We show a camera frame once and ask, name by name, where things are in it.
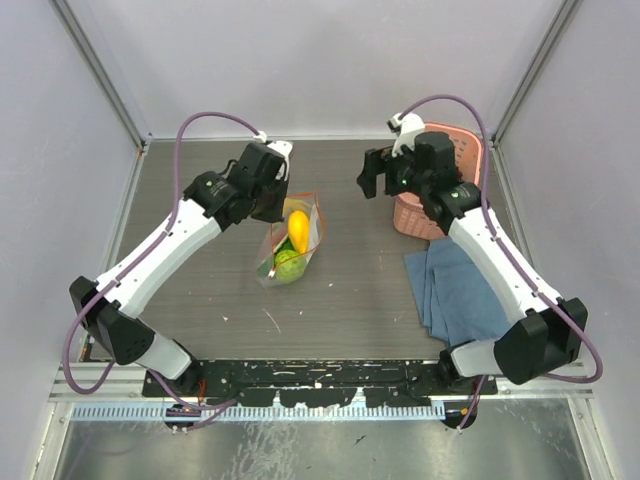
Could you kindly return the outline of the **green custard apple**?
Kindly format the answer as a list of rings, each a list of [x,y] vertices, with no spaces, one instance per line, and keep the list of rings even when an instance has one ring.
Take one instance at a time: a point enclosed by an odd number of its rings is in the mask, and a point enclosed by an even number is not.
[[[294,250],[281,250],[275,257],[275,278],[284,283],[298,280],[306,269],[306,259]]]

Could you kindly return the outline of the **yellow lemon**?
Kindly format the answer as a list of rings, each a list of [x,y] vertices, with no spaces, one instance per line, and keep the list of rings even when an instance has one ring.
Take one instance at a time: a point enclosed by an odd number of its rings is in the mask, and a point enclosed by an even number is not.
[[[310,218],[302,210],[293,211],[288,217],[288,237],[294,250],[305,254],[308,250],[310,238]]]

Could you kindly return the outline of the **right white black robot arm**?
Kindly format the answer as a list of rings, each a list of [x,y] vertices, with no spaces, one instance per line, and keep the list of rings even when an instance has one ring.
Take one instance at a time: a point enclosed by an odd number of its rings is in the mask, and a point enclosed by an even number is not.
[[[357,183],[366,198],[377,194],[377,178],[390,196],[418,196],[427,217],[479,269],[499,300],[509,329],[498,338],[467,341],[443,351],[438,379],[459,394],[474,377],[503,376],[522,385],[574,362],[584,342],[588,312],[578,298],[565,299],[543,282],[504,237],[481,191],[462,180],[456,147],[444,132],[422,131],[402,145],[369,149]]]

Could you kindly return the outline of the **clear red zip top bag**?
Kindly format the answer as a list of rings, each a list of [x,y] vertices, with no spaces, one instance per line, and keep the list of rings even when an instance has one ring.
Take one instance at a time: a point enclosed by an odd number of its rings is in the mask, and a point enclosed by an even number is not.
[[[325,221],[316,191],[288,196],[283,219],[271,224],[258,250],[257,281],[275,287],[301,279],[320,246]]]

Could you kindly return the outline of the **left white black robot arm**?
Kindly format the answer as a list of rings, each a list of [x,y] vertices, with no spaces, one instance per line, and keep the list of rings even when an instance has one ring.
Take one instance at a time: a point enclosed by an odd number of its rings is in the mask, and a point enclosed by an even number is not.
[[[250,142],[225,172],[198,175],[177,208],[127,257],[92,281],[78,277],[70,295],[82,327],[118,365],[157,372],[178,396],[194,393],[201,365],[179,342],[141,320],[147,303],[194,253],[247,218],[281,220],[293,145]]]

